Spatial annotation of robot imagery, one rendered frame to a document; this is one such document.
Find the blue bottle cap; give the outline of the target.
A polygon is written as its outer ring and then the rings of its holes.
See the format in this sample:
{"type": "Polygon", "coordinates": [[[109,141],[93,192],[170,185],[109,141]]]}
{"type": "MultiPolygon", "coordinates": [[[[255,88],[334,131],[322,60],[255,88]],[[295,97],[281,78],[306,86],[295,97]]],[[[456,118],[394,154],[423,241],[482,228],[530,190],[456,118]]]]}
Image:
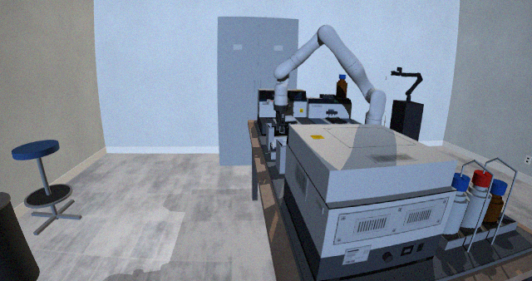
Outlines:
{"type": "Polygon", "coordinates": [[[502,180],[493,179],[493,183],[491,186],[492,192],[495,192],[497,194],[504,194],[507,188],[507,184],[502,180]]]}
{"type": "Polygon", "coordinates": [[[468,185],[470,183],[470,177],[468,177],[467,175],[463,175],[463,174],[462,174],[462,177],[460,177],[460,174],[461,173],[454,174],[451,186],[453,186],[454,188],[458,190],[467,190],[468,185]]]}

